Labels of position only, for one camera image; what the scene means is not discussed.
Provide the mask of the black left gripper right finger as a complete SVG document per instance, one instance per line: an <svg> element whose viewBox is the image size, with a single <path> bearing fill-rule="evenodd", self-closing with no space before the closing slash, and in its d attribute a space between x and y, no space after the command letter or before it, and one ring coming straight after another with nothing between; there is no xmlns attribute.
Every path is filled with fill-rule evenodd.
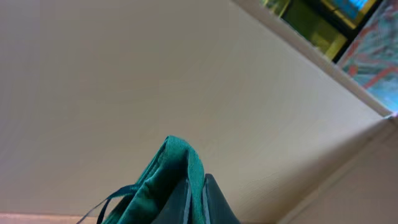
<svg viewBox="0 0 398 224"><path fill-rule="evenodd" d="M240 224L211 174L205 174L202 204L205 224Z"/></svg>

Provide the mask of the window with colourful view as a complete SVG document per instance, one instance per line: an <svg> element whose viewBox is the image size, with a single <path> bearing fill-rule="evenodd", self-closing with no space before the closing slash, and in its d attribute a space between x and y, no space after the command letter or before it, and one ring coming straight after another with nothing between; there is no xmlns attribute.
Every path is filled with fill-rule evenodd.
<svg viewBox="0 0 398 224"><path fill-rule="evenodd" d="M260 0L391 111L397 111L397 0Z"/></svg>

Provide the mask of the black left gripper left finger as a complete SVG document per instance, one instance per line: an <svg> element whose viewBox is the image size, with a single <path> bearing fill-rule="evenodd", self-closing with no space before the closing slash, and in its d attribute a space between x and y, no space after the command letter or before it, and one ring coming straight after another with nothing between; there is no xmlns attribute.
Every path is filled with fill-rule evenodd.
<svg viewBox="0 0 398 224"><path fill-rule="evenodd" d="M181 180L163 209L151 224L189 224L190 223L190 183Z"/></svg>

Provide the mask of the dark green cloth garment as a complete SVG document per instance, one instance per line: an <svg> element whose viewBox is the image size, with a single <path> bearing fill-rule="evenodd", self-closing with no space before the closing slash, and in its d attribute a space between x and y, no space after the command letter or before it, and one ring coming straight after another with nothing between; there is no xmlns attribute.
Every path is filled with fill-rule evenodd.
<svg viewBox="0 0 398 224"><path fill-rule="evenodd" d="M178 182L188 179L192 223L205 223L202 190L203 164L185 140L167 136L137 182L115 191L99 204L98 223L150 223L165 206Z"/></svg>

